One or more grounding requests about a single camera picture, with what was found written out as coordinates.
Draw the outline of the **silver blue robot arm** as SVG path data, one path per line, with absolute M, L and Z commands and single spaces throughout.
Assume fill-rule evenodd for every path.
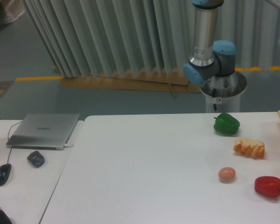
M 280 0 L 194 0 L 194 40 L 184 73 L 190 82 L 236 68 L 280 67 Z

